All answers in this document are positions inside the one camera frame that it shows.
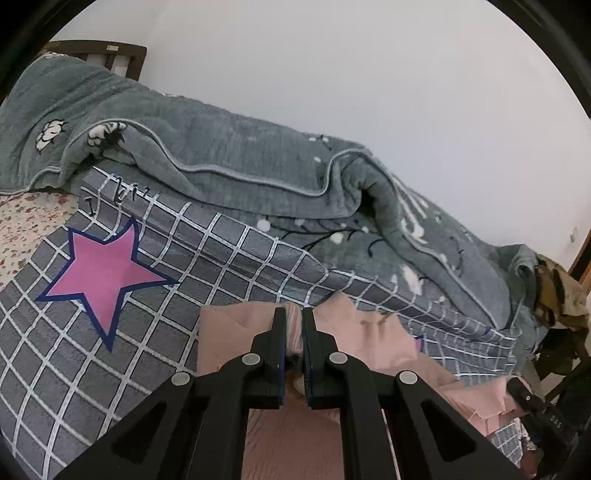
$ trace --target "pink cloth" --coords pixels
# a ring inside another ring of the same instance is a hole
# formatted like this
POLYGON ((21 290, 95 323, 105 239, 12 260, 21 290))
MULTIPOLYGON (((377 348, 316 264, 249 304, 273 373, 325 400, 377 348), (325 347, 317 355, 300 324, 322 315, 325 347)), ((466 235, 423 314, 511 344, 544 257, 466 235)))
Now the pink cloth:
MULTIPOLYGON (((277 306, 249 302, 202 308, 197 373, 215 372, 228 360, 248 352, 252 338, 271 327, 277 306)), ((287 350, 301 353, 300 308, 292 303, 282 306, 287 313, 287 350)), ((314 318, 318 330, 335 337, 340 351, 359 358, 371 370, 388 375, 414 371, 483 435, 523 414, 506 393, 508 377, 464 387, 453 374, 417 350, 415 339, 396 314, 362 312, 347 295, 336 293, 314 309, 314 318)), ((337 411, 310 410, 291 381, 287 387, 283 408, 251 411, 242 478, 285 480, 288 475, 294 479, 342 479, 337 411)))

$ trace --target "wooden headboard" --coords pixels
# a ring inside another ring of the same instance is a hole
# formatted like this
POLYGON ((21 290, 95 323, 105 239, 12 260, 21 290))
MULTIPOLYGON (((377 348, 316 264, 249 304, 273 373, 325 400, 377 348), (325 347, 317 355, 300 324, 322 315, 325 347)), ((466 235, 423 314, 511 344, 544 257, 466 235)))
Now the wooden headboard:
POLYGON ((65 53, 71 57, 87 60, 88 55, 104 55, 104 67, 108 70, 113 68, 115 57, 118 55, 128 57, 129 63, 125 77, 132 80, 139 80, 144 60, 148 49, 131 43, 121 43, 103 40, 56 40, 45 45, 40 54, 48 51, 65 53))

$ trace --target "star print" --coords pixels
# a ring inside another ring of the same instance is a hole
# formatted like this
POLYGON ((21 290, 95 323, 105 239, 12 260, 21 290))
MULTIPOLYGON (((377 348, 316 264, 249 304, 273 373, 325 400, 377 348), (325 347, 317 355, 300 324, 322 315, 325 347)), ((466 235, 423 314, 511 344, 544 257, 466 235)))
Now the star print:
POLYGON ((37 301, 80 300, 111 351, 125 293, 178 283, 137 260, 138 234, 133 218, 106 241, 70 228, 70 259, 37 301))

